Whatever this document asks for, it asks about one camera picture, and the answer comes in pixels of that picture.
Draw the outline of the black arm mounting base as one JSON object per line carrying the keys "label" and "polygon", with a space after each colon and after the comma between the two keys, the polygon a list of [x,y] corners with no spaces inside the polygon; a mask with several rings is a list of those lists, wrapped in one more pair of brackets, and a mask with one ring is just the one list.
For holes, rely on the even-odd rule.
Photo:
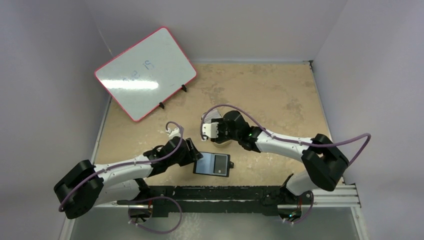
{"label": "black arm mounting base", "polygon": [[139,193],[120,205],[143,205],[153,217],[169,213],[261,214],[289,220],[299,219],[302,207],[312,203],[312,192],[292,195],[280,185],[259,186],[171,186],[151,185],[138,179]]}

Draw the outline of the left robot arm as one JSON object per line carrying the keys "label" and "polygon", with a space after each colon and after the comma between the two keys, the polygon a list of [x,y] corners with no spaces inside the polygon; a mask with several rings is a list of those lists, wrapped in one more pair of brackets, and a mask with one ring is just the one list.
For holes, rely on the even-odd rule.
{"label": "left robot arm", "polygon": [[190,138],[175,136],[143,154],[109,164],[78,162],[53,188],[59,212],[76,219],[96,205],[128,200],[146,203],[149,191],[142,186],[145,178],[164,173],[169,167],[197,162],[203,157]]}

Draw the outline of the dark credit card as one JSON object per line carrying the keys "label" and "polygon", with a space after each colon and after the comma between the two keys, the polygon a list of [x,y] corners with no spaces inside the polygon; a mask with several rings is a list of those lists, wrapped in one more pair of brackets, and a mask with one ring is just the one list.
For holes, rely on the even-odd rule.
{"label": "dark credit card", "polygon": [[216,154],[214,156],[213,174],[226,176],[228,174],[229,156],[225,154]]}

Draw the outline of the black leather card holder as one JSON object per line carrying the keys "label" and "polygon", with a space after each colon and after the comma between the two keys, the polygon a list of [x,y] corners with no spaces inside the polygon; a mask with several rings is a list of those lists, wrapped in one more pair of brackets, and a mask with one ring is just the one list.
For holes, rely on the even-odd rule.
{"label": "black leather card holder", "polygon": [[[229,154],[223,153],[212,153],[212,152],[201,152],[203,158],[194,162],[193,173],[198,175],[208,175],[208,176],[217,176],[217,177],[226,177],[230,175],[230,170],[234,168],[234,163],[231,161],[231,156]],[[214,171],[214,161],[215,155],[228,155],[228,174],[226,176],[215,175]]]}

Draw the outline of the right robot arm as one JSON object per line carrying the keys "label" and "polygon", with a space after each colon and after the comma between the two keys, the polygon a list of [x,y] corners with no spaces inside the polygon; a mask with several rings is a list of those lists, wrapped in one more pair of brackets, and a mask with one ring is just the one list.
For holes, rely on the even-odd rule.
{"label": "right robot arm", "polygon": [[259,126],[250,126],[237,110],[221,118],[212,119],[216,127],[212,142],[237,142],[243,149],[257,153],[272,153],[301,162],[305,170],[288,177],[280,196],[288,204],[294,203],[305,192],[321,189],[335,190],[348,159],[324,134],[315,137],[293,137],[278,134]]}

